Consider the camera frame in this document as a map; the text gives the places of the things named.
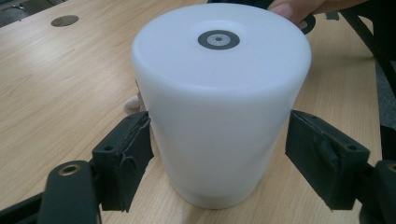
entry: white cylindrical container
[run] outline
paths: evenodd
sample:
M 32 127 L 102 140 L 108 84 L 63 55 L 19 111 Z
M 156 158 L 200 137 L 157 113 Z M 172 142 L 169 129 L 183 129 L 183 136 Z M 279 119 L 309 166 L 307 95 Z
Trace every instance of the white cylindrical container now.
M 245 200 L 262 177 L 311 52 L 272 12 L 205 4 L 148 23 L 132 61 L 174 188 L 218 209 Z

